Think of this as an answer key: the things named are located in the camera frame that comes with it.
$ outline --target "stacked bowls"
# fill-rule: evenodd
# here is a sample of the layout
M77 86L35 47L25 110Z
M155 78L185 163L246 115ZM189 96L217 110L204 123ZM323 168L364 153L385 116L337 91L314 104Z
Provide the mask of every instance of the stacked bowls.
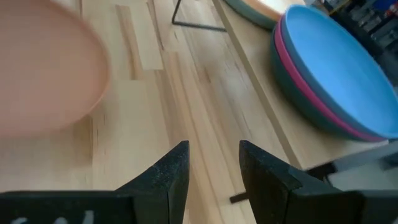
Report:
M398 99L389 80L322 12L290 7L272 33L271 59L282 91L316 126L359 141L398 138Z

